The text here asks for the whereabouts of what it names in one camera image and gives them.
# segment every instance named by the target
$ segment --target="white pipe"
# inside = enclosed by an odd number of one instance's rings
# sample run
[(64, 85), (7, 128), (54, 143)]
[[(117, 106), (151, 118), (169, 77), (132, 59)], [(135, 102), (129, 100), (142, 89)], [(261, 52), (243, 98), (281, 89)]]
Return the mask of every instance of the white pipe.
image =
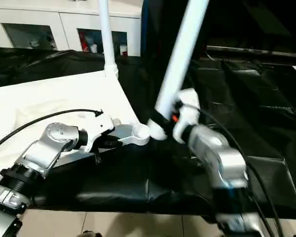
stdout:
[(101, 34), (102, 34), (103, 50), (104, 50), (104, 58), (105, 58), (104, 70), (106, 74), (113, 72), (118, 77), (118, 68), (115, 63), (113, 39), (112, 39), (112, 32), (110, 28), (110, 13), (109, 13), (108, 0), (98, 0), (98, 2), (99, 2)]
[[(182, 87), (187, 67), (194, 51), (209, 0), (189, 0), (169, 65), (159, 92), (155, 109), (166, 119), (170, 118), (174, 101)], [(157, 140), (166, 138), (163, 129), (152, 120), (148, 121), (150, 135)]]

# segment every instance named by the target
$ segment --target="tiled floor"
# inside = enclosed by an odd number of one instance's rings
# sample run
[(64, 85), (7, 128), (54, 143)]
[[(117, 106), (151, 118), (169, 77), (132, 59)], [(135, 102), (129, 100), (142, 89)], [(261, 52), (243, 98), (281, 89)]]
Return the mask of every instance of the tiled floor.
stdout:
[(198, 216), (28, 210), (18, 237), (76, 237), (85, 230), (103, 237), (219, 237), (216, 225)]

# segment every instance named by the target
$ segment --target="white cabinet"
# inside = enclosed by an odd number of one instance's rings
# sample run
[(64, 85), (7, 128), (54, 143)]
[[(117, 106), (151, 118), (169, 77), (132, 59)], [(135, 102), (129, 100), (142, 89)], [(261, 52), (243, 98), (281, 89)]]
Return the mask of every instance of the white cabinet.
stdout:
[[(82, 51), (79, 32), (84, 30), (98, 30), (100, 33), (101, 24), (100, 16), (98, 15), (60, 13), (60, 16), (70, 49)], [(118, 38), (119, 35), (123, 37), (123, 35), (119, 33), (125, 33), (127, 40), (122, 44), (127, 45), (128, 55), (140, 56), (141, 20), (138, 18), (111, 16), (110, 24), (113, 35), (113, 43), (115, 42), (115, 38)]]
[(58, 12), (0, 9), (0, 47), (49, 49), (53, 43), (69, 49)]
[[(116, 53), (140, 56), (143, 1), (109, 0)], [(0, 0), (0, 47), (81, 51), (86, 36), (101, 53), (98, 8), (98, 0)]]

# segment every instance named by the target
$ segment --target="black cable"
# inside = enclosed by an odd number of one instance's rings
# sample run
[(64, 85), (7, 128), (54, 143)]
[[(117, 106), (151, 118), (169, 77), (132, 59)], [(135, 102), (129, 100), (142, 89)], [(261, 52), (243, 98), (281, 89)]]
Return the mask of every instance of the black cable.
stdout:
[(270, 237), (275, 237), (275, 235), (274, 235), (274, 233), (273, 233), (273, 231), (272, 231), (272, 229), (271, 229), (269, 223), (267, 222), (266, 217), (265, 217), (265, 215), (263, 214), (263, 212), (262, 212), (262, 210), (261, 210), (261, 208), (260, 208), (258, 202), (256, 201), (255, 198), (253, 198), (252, 201), (254, 202), (254, 204), (256, 205), (256, 207), (257, 207), (257, 209), (258, 209), (259, 216), (260, 216), (260, 218), (262, 219), (263, 224), (264, 224), (264, 226), (265, 226), (267, 232), (269, 233)]
[(67, 113), (72, 113), (72, 112), (92, 112), (95, 115), (98, 113), (98, 111), (96, 110), (88, 110), (88, 109), (74, 109), (74, 110), (64, 110), (64, 111), (60, 111), (60, 112), (56, 112), (53, 114), (49, 114), (40, 118), (37, 118), (31, 122), (26, 123), (25, 125), (22, 125), (21, 127), (17, 128), (16, 130), (14, 130), (13, 132), (9, 133), (8, 135), (6, 135), (5, 137), (3, 137), (0, 140), (0, 145), (2, 145), (6, 140), (8, 140), (9, 138), (11, 138), (12, 136), (14, 136), (15, 134), (17, 134), (18, 132), (22, 131), (24, 128), (27, 128), (31, 125), (33, 125), (34, 123), (37, 123), (39, 121), (42, 121), (44, 119), (48, 119), (57, 115), (62, 115), (62, 114), (67, 114)]
[(206, 115), (207, 117), (211, 118), (223, 131), (224, 133), (229, 137), (230, 140), (233, 141), (234, 145), (236, 146), (236, 148), (238, 149), (238, 151), (240, 152), (240, 154), (242, 155), (243, 159), (245, 160), (247, 166), (250, 168), (250, 170), (253, 172), (254, 176), (256, 177), (256, 179), (258, 180), (258, 183), (259, 185), (261, 186), (263, 192), (264, 192), (264, 195), (268, 201), (268, 203), (270, 204), (271, 206), (271, 209), (272, 209), (272, 212), (274, 214), (274, 220), (275, 220), (275, 224), (276, 224), (276, 229), (277, 229), (277, 232), (279, 234), (279, 237), (284, 237), (283, 235), (283, 230), (282, 230), (282, 227), (281, 227), (281, 224), (280, 224), (280, 221), (279, 221), (279, 217), (277, 215), (277, 212), (275, 210), (275, 206), (274, 206), (274, 203), (272, 201), (272, 199), (270, 198), (270, 195), (258, 173), (258, 171), (254, 168), (254, 166), (252, 166), (250, 164), (250, 162), (248, 161), (248, 158), (247, 156), (244, 154), (244, 152), (242, 151), (239, 143), (237, 142), (237, 140), (234, 138), (234, 136), (228, 131), (228, 129), (222, 125), (213, 115), (211, 115), (209, 112), (207, 112), (206, 110), (203, 110), (203, 109), (199, 109), (198, 107), (195, 107), (193, 105), (188, 105), (188, 104), (183, 104), (184, 106), (187, 106), (187, 107), (190, 107), (190, 108), (193, 108), (193, 109), (196, 109), (198, 110), (201, 114), (204, 114)]

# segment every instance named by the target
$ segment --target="black cloth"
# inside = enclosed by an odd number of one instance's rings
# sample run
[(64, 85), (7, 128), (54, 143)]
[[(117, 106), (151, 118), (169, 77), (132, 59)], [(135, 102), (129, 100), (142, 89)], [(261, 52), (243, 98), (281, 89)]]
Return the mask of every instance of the black cloth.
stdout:
[[(119, 82), (142, 123), (163, 79), (158, 64), (118, 57)], [(0, 86), (98, 71), (101, 55), (0, 49)], [(192, 61), (184, 88), (237, 139), (261, 175), (281, 218), (296, 219), (296, 71), (289, 66)], [(204, 124), (213, 124), (201, 117)], [(212, 217), (212, 190), (202, 164), (171, 139), (128, 145), (53, 169), (32, 208), (152, 212)], [(254, 194), (273, 217), (254, 176)]]

